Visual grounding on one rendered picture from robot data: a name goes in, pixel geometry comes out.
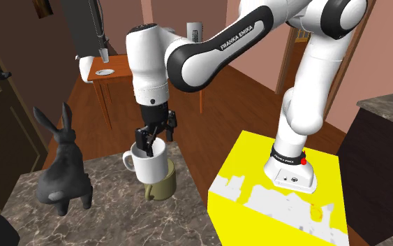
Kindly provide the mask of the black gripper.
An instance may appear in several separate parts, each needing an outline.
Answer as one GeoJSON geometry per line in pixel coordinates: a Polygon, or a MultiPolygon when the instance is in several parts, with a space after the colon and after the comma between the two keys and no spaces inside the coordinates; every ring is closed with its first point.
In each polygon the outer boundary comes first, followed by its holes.
{"type": "Polygon", "coordinates": [[[148,157],[153,157],[154,141],[158,129],[166,130],[166,140],[173,141],[173,133],[177,127],[177,118],[175,111],[168,109],[168,103],[162,103],[157,106],[140,105],[142,119],[146,125],[143,128],[135,130],[136,147],[144,152],[148,157]]]}

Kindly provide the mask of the white mug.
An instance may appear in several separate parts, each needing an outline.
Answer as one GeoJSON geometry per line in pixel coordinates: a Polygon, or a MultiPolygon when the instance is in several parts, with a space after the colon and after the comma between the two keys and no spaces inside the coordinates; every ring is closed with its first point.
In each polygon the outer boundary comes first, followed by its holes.
{"type": "Polygon", "coordinates": [[[152,145],[153,156],[149,157],[144,150],[131,145],[130,150],[122,155],[122,161],[129,171],[133,171],[142,183],[151,185],[160,182],[168,174],[168,157],[165,142],[156,138],[152,145]]]}

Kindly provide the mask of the olive green mug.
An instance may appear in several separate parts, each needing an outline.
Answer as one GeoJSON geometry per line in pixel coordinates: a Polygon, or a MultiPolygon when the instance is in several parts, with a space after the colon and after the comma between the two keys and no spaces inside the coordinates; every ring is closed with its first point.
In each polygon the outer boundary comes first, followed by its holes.
{"type": "Polygon", "coordinates": [[[144,197],[147,201],[164,201],[176,191],[177,179],[175,164],[168,159],[168,174],[160,182],[144,184],[144,197]]]}

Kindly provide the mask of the wooden side table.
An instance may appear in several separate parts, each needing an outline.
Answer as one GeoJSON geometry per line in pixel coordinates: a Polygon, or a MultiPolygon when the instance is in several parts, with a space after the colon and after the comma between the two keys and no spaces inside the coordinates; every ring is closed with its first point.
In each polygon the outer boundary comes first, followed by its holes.
{"type": "Polygon", "coordinates": [[[191,39],[176,35],[169,27],[155,23],[137,26],[126,38],[127,53],[114,55],[105,63],[94,58],[88,80],[93,82],[98,102],[108,129],[112,128],[106,101],[110,101],[108,85],[115,80],[132,80],[136,102],[143,106],[157,106],[170,98],[166,55],[176,45],[192,43],[191,39]]]}

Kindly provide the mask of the white rounded object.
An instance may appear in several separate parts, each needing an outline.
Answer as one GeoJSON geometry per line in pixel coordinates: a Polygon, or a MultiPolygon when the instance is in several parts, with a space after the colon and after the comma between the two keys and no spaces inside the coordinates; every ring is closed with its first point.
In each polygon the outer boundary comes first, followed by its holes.
{"type": "Polygon", "coordinates": [[[89,73],[91,70],[91,65],[93,63],[94,57],[93,56],[86,56],[86,57],[76,57],[77,60],[79,61],[79,70],[80,70],[80,76],[83,82],[85,83],[92,83],[92,81],[88,80],[89,73]]]}

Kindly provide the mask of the yellow robot stand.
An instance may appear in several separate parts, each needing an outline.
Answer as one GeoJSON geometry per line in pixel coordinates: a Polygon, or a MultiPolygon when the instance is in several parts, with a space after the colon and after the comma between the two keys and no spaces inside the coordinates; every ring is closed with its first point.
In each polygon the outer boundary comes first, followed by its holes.
{"type": "Polygon", "coordinates": [[[209,188],[208,214],[222,246],[350,246],[338,157],[307,148],[317,189],[290,191],[263,171],[273,143],[241,132],[209,188]]]}

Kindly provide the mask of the dark grey rabbit figure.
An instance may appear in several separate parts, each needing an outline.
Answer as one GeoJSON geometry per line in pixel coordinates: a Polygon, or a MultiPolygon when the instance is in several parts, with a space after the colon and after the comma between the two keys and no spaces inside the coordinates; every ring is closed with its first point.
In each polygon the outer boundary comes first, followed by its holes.
{"type": "Polygon", "coordinates": [[[84,209],[92,204],[93,186],[89,174],[84,171],[82,152],[75,143],[76,132],[72,128],[72,111],[62,103],[62,128],[53,123],[37,107],[34,117],[53,133],[57,152],[52,165],[38,179],[36,198],[40,203],[53,205],[60,216],[68,212],[70,200],[79,198],[84,209]]]}

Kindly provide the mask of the dark grey panel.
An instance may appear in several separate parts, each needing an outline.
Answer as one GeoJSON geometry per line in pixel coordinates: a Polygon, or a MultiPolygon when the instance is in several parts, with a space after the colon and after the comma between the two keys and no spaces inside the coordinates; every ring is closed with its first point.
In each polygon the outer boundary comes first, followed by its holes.
{"type": "Polygon", "coordinates": [[[99,57],[107,49],[103,9],[100,0],[60,0],[73,39],[76,55],[99,57]]]}

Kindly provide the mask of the dark cabinet with stone top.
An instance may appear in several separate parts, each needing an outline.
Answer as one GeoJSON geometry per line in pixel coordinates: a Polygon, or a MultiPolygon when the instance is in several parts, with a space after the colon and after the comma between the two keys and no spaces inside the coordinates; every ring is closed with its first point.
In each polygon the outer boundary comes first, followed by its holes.
{"type": "Polygon", "coordinates": [[[393,236],[393,94],[357,105],[337,155],[347,223],[374,246],[393,236]]]}

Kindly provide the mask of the wall picture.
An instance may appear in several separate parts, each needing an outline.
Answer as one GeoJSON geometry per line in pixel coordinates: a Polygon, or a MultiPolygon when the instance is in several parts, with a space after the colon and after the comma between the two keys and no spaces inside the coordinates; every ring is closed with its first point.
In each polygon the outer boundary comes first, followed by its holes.
{"type": "Polygon", "coordinates": [[[32,3],[39,19],[53,15],[49,0],[32,0],[32,3]]]}

